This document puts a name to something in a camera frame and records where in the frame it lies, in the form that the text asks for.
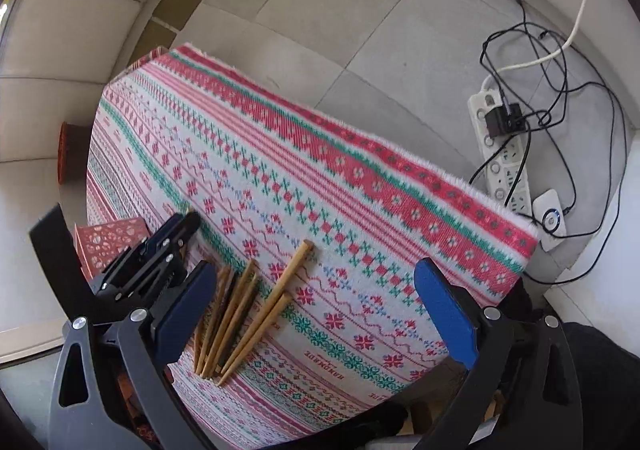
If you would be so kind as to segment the bamboo chopstick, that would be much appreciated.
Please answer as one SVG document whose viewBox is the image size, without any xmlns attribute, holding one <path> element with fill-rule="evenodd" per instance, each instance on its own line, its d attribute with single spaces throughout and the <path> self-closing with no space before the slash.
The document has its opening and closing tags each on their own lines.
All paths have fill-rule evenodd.
<svg viewBox="0 0 640 450">
<path fill-rule="evenodd" d="M 290 301 L 292 300 L 292 295 L 290 293 L 284 293 L 274 307 L 271 309 L 268 316 L 265 320 L 258 326 L 256 332 L 252 335 L 252 337 L 248 340 L 247 344 L 242 348 L 239 355 L 237 355 L 232 361 L 229 369 L 222 374 L 222 377 L 217 382 L 218 386 L 222 386 L 228 378 L 233 374 L 233 372 L 240 366 L 246 356 L 254 349 L 255 345 L 258 343 L 258 340 L 262 338 L 265 332 L 268 331 L 270 326 L 277 320 L 280 316 L 280 313 L 285 310 Z"/>
<path fill-rule="evenodd" d="M 311 241 L 303 240 L 302 242 L 300 242 L 297 251 L 295 252 L 295 254 L 292 257 L 291 261 L 288 263 L 288 266 L 286 266 L 285 270 L 283 270 L 282 274 L 280 275 L 280 278 L 277 280 L 277 283 L 274 285 L 273 289 L 270 291 L 265 303 L 263 303 L 262 306 L 259 308 L 258 313 L 256 314 L 256 317 L 250 322 L 250 324 L 248 325 L 247 330 L 241 336 L 241 338 L 238 341 L 238 344 L 236 344 L 235 348 L 232 350 L 231 354 L 229 355 L 229 358 L 227 359 L 226 363 L 224 364 L 224 366 L 221 369 L 221 376 L 222 376 L 222 374 L 224 374 L 224 372 L 226 372 L 229 369 L 229 366 L 231 366 L 231 361 L 237 355 L 239 355 L 239 353 L 241 352 L 242 348 L 247 344 L 248 340 L 256 332 L 256 330 L 258 329 L 258 326 L 268 316 L 268 314 L 270 313 L 271 309 L 277 303 L 279 298 L 284 293 L 287 293 L 285 291 L 285 288 L 288 285 L 288 281 L 291 280 L 291 278 L 294 276 L 294 274 L 296 273 L 296 270 L 304 262 L 304 259 L 306 258 L 308 252 L 313 247 L 314 247 L 314 244 L 312 244 Z M 216 335 L 218 322 L 220 321 L 221 309 L 222 308 L 220 307 L 220 311 L 219 311 L 218 318 L 217 318 L 216 328 L 214 329 L 212 337 L 210 338 L 209 350 L 210 350 L 210 346 L 212 346 L 212 344 L 213 344 L 214 337 Z"/>
<path fill-rule="evenodd" d="M 242 273 L 242 276 L 239 278 L 238 285 L 233 290 L 231 300 L 228 303 L 227 309 L 224 311 L 224 316 L 218 326 L 216 337 L 214 338 L 212 346 L 210 346 L 210 351 L 207 354 L 203 370 L 201 370 L 202 378 L 211 378 L 213 376 L 218 360 L 226 349 L 228 341 L 231 338 L 231 334 L 240 321 L 241 314 L 244 311 L 250 296 L 253 294 L 256 284 L 255 266 L 256 260 L 251 259 Z"/>
<path fill-rule="evenodd" d="M 254 274 L 250 279 L 250 283 L 247 285 L 242 298 L 240 299 L 238 308 L 236 308 L 226 332 L 224 332 L 224 336 L 222 337 L 214 358 L 213 376 L 221 374 L 221 369 L 229 358 L 231 347 L 233 346 L 239 330 L 242 328 L 242 324 L 245 321 L 246 315 L 254 302 L 259 281 L 260 277 L 258 274 Z"/>
<path fill-rule="evenodd" d="M 218 272 L 216 295 L 210 304 L 209 310 L 201 318 L 196 328 L 194 340 L 194 371 L 196 374 L 202 372 L 205 358 L 209 351 L 210 338 L 216 328 L 220 307 L 227 294 L 230 274 L 231 267 L 229 265 L 224 265 Z"/>
</svg>

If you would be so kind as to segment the pink perforated utensil holder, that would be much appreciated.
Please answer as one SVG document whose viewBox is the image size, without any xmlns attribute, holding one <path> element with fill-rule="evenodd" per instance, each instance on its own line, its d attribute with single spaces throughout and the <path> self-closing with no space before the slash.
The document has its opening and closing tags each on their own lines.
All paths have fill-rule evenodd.
<svg viewBox="0 0 640 450">
<path fill-rule="evenodd" d="M 141 217 L 75 226 L 74 243 L 85 278 L 91 281 L 125 248 L 132 248 L 148 236 L 148 227 Z"/>
</svg>

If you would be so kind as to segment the black chopstick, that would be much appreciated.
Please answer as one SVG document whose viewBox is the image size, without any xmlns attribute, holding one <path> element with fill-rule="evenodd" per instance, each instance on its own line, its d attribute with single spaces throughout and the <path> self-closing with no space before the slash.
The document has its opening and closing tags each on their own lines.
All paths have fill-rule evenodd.
<svg viewBox="0 0 640 450">
<path fill-rule="evenodd" d="M 221 337 L 224 335 L 224 330 L 226 329 L 224 327 L 224 324 L 226 323 L 227 314 L 228 314 L 228 311 L 229 311 L 229 308 L 230 308 L 230 304 L 232 302 L 232 298 L 235 296 L 236 288 L 238 287 L 238 282 L 240 280 L 240 277 L 241 277 L 241 273 L 239 271 L 235 271 L 235 273 L 233 274 L 233 276 L 232 276 L 232 278 L 230 280 L 230 285 L 229 285 L 229 288 L 227 290 L 226 298 L 222 302 L 222 309 L 221 309 L 221 313 L 220 313 L 220 321 L 218 322 L 216 335 L 214 337 L 212 348 L 210 348 L 210 355 L 211 356 L 216 354 L 217 347 L 219 345 L 219 342 L 221 341 Z"/>
</svg>

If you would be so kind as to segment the white kitchen cabinets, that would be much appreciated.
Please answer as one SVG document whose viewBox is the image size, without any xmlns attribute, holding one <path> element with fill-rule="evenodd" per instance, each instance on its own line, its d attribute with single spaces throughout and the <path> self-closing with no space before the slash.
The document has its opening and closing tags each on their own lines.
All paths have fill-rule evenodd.
<svg viewBox="0 0 640 450">
<path fill-rule="evenodd" d="M 146 0 L 18 0 L 1 41 L 1 157 L 50 158 L 63 122 L 92 120 Z M 456 175 L 480 162 L 466 102 L 480 45 L 513 0 L 196 0 L 191 43 L 296 102 Z"/>
</svg>

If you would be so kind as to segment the white round-button device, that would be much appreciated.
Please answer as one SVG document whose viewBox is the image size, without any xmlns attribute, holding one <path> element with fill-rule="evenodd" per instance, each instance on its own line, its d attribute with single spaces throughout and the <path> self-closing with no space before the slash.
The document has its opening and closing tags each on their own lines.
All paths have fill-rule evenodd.
<svg viewBox="0 0 640 450">
<path fill-rule="evenodd" d="M 546 253 L 553 251 L 567 235 L 564 213 L 558 192 L 549 189 L 533 200 L 532 210 L 538 230 L 540 246 Z"/>
</svg>

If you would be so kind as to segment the red trash bin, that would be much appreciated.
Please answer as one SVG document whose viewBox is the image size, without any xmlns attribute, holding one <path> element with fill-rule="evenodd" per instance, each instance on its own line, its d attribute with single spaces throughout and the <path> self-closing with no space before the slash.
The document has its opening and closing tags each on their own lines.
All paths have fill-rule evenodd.
<svg viewBox="0 0 640 450">
<path fill-rule="evenodd" d="M 58 135 L 58 184 L 70 184 L 86 176 L 92 126 L 63 122 Z"/>
</svg>

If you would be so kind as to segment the white power strip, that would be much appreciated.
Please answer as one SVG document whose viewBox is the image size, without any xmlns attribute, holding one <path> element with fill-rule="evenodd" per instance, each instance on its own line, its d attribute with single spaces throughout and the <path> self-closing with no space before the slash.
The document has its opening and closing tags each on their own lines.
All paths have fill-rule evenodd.
<svg viewBox="0 0 640 450">
<path fill-rule="evenodd" d="M 532 214 L 528 173 L 524 164 L 526 143 L 520 136 L 491 138 L 486 124 L 490 111 L 501 102 L 498 90 L 477 92 L 468 100 L 471 122 L 480 153 L 486 165 L 482 168 L 488 194 L 514 213 Z"/>
</svg>

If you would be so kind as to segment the patterned red green tablecloth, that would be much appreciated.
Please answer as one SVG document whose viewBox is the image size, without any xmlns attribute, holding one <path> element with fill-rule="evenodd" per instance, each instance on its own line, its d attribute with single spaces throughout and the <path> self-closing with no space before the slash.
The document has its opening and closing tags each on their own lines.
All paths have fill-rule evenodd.
<svg viewBox="0 0 640 450">
<path fill-rule="evenodd" d="M 224 384 L 197 376 L 190 350 L 171 368 L 194 418 L 235 449 L 317 433 L 438 367 L 447 349 L 413 285 L 420 259 L 495 306 L 538 244 L 464 180 L 184 45 L 104 87 L 87 216 L 156 230 L 188 210 L 202 220 L 189 262 L 254 262 L 258 305 L 312 245 L 291 303 Z"/>
</svg>

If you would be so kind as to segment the black power adapter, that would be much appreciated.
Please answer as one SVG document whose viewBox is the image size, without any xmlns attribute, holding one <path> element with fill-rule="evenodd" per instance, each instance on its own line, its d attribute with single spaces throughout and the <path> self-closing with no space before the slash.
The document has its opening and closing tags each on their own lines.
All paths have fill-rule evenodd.
<svg viewBox="0 0 640 450">
<path fill-rule="evenodd" d="M 490 138 L 521 134 L 527 125 L 518 103 L 495 106 L 485 114 L 485 122 Z"/>
</svg>

